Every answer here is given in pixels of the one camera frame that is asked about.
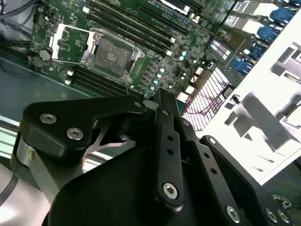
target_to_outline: ram slot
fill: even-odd
[[[171,34],[157,29],[152,24],[142,22],[139,18],[135,17],[134,15],[108,2],[90,2],[90,6],[92,9],[100,8],[102,10],[105,10],[111,15],[119,18],[120,20],[126,20],[132,26],[135,26],[136,28],[144,31],[145,33],[154,35],[162,41],[170,42],[170,39],[172,38]]]
[[[102,25],[102,26],[105,26],[105,27],[111,29],[112,31],[115,31],[115,32],[123,35],[125,38],[129,38],[129,39],[139,43],[140,45],[145,46],[145,47],[161,54],[162,56],[165,56],[165,54],[166,54],[166,50],[162,49],[161,47],[158,47],[157,45],[154,45],[151,42],[149,42],[143,38],[140,38],[132,33],[129,33],[128,31],[123,30],[121,27],[116,27],[115,24],[112,24],[112,22],[108,21],[107,19],[100,18],[95,15],[90,15],[87,18]]]
[[[139,28],[133,27],[132,24],[129,24],[125,20],[120,20],[119,18],[116,18],[114,14],[109,14],[102,9],[94,9],[94,11],[91,13],[92,15],[107,19],[111,23],[114,23],[120,27],[122,27],[124,30],[129,31],[130,33],[137,35],[141,37],[142,39],[151,41],[154,45],[158,45],[161,48],[169,49],[169,47],[172,45],[170,41],[162,42],[161,40],[158,40],[156,37],[149,35],[147,33],[144,33]]]
[[[150,16],[156,18],[157,20],[159,20],[159,21],[161,21],[161,22],[163,22],[163,23],[165,23],[165,24],[171,26],[172,28],[176,29],[177,31],[181,32],[182,34],[184,34],[184,35],[187,35],[187,34],[188,34],[188,31],[185,30],[184,28],[182,28],[182,27],[176,25],[175,23],[173,23],[173,22],[171,22],[171,21],[165,19],[165,18],[162,17],[161,15],[159,15],[159,14],[157,14],[157,13],[155,13],[155,12],[149,10],[149,9],[146,8],[145,6],[140,5],[140,6],[139,6],[139,9],[140,9],[142,12],[144,12],[144,13],[146,13],[146,14],[149,14]]]
[[[74,84],[78,84],[96,93],[106,97],[126,96],[127,89],[125,86],[109,80],[99,74],[82,67],[75,67]],[[142,94],[128,89],[129,95],[142,98]]]

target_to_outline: screw hole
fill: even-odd
[[[79,135],[79,132],[76,131],[76,130],[74,130],[74,131],[71,132],[71,134],[74,135],[74,136],[78,136],[78,135]]]
[[[213,174],[217,174],[217,172],[216,172],[215,169],[211,168],[210,170],[211,170],[211,172],[212,172]]]
[[[169,153],[169,154],[174,154],[174,151],[171,150],[171,149],[168,149],[168,150],[167,150],[167,153]]]

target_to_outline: cpu socket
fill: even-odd
[[[91,40],[93,47],[86,58],[86,66],[96,72],[127,80],[131,83],[129,74],[136,61],[144,58],[144,53],[132,43],[103,30],[92,28]]]
[[[61,60],[60,44],[64,42],[63,33],[87,37],[86,49],[78,60]],[[87,68],[104,76],[131,83],[130,77],[137,60],[143,60],[145,54],[134,44],[104,29],[91,28],[89,31],[65,24],[59,24],[49,46],[53,49],[52,59],[58,62],[85,65]],[[67,55],[72,58],[77,49],[71,49]]]

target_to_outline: chip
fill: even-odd
[[[122,76],[128,64],[132,62],[131,55],[132,51],[101,38],[94,58],[94,66],[99,65],[103,69]]]

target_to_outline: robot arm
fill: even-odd
[[[128,140],[134,148],[82,172],[86,154]],[[197,138],[163,89],[144,102],[125,96],[32,104],[15,145],[14,158],[52,204],[49,226],[293,225],[217,140]]]

